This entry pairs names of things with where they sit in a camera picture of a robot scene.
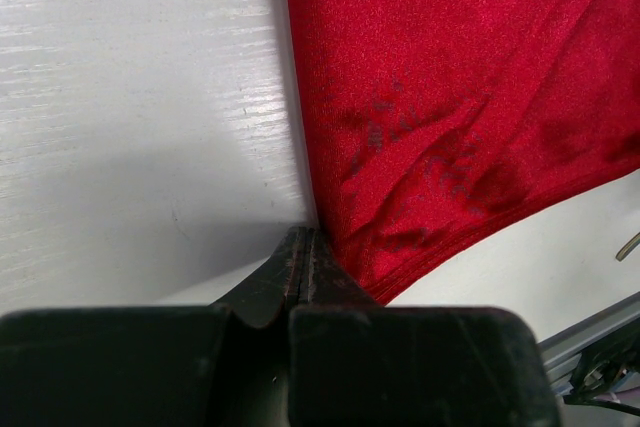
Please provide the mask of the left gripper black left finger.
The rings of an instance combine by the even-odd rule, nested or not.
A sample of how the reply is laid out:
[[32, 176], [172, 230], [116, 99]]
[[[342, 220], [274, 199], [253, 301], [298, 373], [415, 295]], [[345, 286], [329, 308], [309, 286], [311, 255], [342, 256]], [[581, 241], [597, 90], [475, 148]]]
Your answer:
[[213, 304], [250, 328], [266, 328], [297, 303], [304, 263], [305, 228], [292, 227], [264, 263]]

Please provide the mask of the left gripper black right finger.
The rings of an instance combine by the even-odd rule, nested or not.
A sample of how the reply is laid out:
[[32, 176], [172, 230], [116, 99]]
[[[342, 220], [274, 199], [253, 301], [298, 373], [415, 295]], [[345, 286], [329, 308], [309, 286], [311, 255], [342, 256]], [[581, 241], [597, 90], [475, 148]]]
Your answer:
[[313, 228], [300, 229], [297, 237], [297, 304], [378, 306], [336, 261], [325, 236]]

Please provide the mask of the red cloth napkin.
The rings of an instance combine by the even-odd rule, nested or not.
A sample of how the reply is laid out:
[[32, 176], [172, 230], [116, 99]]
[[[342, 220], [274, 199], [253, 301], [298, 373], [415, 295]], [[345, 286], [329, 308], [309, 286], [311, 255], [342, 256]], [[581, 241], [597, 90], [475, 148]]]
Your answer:
[[320, 223], [388, 303], [639, 167], [639, 0], [288, 0]]

